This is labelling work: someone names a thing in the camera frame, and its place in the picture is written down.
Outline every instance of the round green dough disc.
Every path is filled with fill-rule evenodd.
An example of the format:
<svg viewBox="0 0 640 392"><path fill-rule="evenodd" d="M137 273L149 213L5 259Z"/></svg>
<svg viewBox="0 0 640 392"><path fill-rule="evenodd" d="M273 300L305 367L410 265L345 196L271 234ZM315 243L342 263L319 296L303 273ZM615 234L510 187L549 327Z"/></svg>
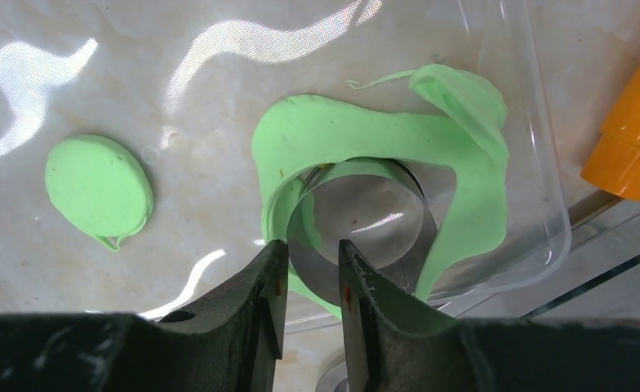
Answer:
<svg viewBox="0 0 640 392"><path fill-rule="evenodd" d="M152 214L152 189L142 167L102 136L77 136L54 147L46 164L46 190L70 223L115 252Z"/></svg>

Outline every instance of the green dough scrap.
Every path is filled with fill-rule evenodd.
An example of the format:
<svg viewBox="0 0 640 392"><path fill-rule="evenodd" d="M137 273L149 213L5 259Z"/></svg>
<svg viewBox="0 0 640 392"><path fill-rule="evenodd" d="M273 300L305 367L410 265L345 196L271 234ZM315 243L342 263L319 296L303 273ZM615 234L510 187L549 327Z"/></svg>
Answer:
<svg viewBox="0 0 640 392"><path fill-rule="evenodd" d="M111 251L117 252L120 242L139 232L152 214L152 189L142 167L128 150L103 136L60 142L48 155L45 177L53 206Z"/></svg>
<svg viewBox="0 0 640 392"><path fill-rule="evenodd" d="M447 117L387 114L321 96L292 96L264 114L252 153L265 240L286 237L303 184L297 176L311 167L373 157L452 168L456 191L416 285L416 297L425 301L447 267L489 252L505 238L509 151L500 129L507 107L485 78L445 65L426 65L381 81L405 76L410 89ZM340 317L340 308L313 294L292 267L289 288Z"/></svg>

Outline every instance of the black strip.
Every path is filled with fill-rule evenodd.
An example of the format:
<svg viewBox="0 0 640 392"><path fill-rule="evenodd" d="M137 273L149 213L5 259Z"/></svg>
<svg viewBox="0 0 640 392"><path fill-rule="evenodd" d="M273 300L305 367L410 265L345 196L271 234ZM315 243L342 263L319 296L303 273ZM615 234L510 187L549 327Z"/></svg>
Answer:
<svg viewBox="0 0 640 392"><path fill-rule="evenodd" d="M542 306L539 306L538 308L532 310L531 312L523 315L522 318L527 319L527 318L532 318L532 317L536 317L541 314L544 314L549 310L553 308L557 308L560 305L568 302L569 300L588 292L589 290L595 288L596 286L602 283L608 282L609 280L615 278L620 274L623 274L625 271L630 270L631 268L637 265L640 265L640 255L637 255L632 259L609 269L608 271L604 272L603 274L600 274L596 278L592 278L589 281L582 283L578 287L573 288L572 290L570 290L569 292L566 292L565 294L559 296L558 298L551 300L550 302Z"/></svg>

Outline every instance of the plastic tray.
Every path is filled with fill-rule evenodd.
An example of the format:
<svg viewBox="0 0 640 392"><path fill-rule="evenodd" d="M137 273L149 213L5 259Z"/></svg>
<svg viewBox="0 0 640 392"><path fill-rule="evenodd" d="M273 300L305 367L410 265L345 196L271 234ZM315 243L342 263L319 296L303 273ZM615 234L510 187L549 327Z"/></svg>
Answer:
<svg viewBox="0 0 640 392"><path fill-rule="evenodd" d="M511 160L507 240L451 267L430 300L532 283L570 241L524 1L0 1L0 312L155 318L209 291L263 244L251 157L262 113L302 92L432 113L406 81L344 81L434 61L504 93ZM153 185L153 217L119 253L75 230L44 189L51 147L88 132L124 144ZM454 176L413 170L442 221ZM328 322L290 294L288 332Z"/></svg>

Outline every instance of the orange bottle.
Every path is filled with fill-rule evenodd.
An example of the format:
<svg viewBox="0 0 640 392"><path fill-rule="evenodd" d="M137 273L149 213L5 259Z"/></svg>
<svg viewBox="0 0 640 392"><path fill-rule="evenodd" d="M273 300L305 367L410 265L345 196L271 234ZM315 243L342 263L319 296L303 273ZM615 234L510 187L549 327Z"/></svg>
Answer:
<svg viewBox="0 0 640 392"><path fill-rule="evenodd" d="M601 132L582 177L607 192L640 201L640 65Z"/></svg>

